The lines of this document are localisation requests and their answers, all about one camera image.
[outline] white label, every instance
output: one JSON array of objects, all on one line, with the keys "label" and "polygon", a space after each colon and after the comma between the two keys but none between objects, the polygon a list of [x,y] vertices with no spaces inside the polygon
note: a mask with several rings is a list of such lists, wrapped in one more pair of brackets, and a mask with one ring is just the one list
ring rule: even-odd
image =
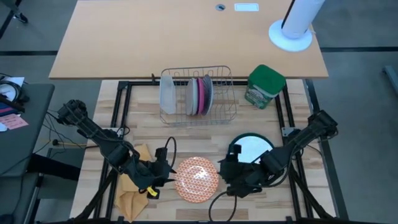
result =
[{"label": "white label", "polygon": [[236,3],[235,11],[238,12],[258,12],[259,5],[257,3]]}]

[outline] green lid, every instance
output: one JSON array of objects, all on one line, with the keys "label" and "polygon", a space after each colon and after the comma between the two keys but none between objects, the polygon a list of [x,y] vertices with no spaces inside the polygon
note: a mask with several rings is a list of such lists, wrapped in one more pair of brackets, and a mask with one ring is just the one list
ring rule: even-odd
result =
[{"label": "green lid", "polygon": [[248,81],[270,95],[278,95],[286,84],[286,79],[283,75],[266,65],[257,66],[250,74]]}]

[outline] orange patterned plate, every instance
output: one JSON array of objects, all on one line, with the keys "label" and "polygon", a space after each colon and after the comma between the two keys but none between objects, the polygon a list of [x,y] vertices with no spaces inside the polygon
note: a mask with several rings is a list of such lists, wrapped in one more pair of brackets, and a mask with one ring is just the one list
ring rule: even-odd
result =
[{"label": "orange patterned plate", "polygon": [[216,168],[210,160],[202,157],[191,157],[182,161],[175,179],[178,194],[193,203],[207,201],[218,186]]}]

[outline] white lamp base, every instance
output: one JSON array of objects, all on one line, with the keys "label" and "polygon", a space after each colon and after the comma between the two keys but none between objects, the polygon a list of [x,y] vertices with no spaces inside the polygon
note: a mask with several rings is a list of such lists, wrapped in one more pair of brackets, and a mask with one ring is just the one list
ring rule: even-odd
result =
[{"label": "white lamp base", "polygon": [[282,33],[282,22],[283,19],[278,20],[269,27],[268,35],[273,44],[288,52],[299,52],[311,45],[312,32],[310,29],[305,31],[301,38],[290,39]]}]

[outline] white cylinder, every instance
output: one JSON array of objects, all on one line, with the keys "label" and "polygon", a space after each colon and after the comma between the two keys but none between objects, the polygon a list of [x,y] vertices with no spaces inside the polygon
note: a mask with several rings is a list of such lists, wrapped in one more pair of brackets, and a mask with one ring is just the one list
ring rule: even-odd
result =
[{"label": "white cylinder", "polygon": [[295,0],[287,15],[282,33],[290,39],[298,39],[310,27],[325,0]]}]

